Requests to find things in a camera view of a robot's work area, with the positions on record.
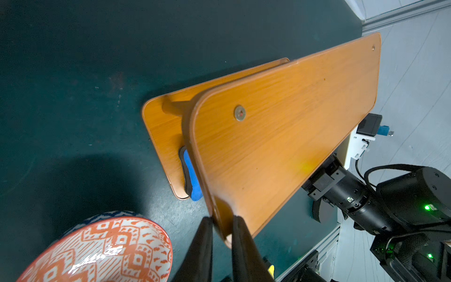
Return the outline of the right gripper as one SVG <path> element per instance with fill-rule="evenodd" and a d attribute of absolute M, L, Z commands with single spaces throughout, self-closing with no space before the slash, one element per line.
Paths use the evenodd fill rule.
<path fill-rule="evenodd" d="M 325 200 L 346 215 L 362 209 L 372 194 L 364 182 L 343 167 L 335 154 L 320 165 L 302 188 L 313 200 Z"/>

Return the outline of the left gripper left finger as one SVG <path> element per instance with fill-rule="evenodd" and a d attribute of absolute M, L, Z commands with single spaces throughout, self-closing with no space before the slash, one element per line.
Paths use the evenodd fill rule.
<path fill-rule="evenodd" d="M 203 217 L 173 282 L 210 282 L 213 269 L 213 221 Z"/>

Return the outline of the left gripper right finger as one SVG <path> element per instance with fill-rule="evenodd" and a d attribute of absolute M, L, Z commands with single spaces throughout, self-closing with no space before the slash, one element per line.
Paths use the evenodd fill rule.
<path fill-rule="evenodd" d="M 234 282 L 273 282 L 250 231 L 240 216 L 233 217 L 232 265 Z"/>

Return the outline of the orange wooden two-tier shelf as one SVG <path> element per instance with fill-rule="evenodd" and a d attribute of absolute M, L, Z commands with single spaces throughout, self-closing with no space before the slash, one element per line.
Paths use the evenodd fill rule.
<path fill-rule="evenodd" d="M 382 39 L 374 33 L 147 101 L 142 118 L 174 195 L 185 147 L 218 235 L 240 216 L 255 236 L 371 112 Z"/>

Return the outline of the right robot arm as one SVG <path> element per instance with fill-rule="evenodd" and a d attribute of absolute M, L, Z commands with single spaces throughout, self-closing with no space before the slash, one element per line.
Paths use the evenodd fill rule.
<path fill-rule="evenodd" d="M 327 203 L 373 235 L 370 251 L 396 282 L 451 279 L 451 180 L 428 166 L 388 164 L 400 176 L 373 185 L 331 155 L 303 184 L 315 205 Z"/>

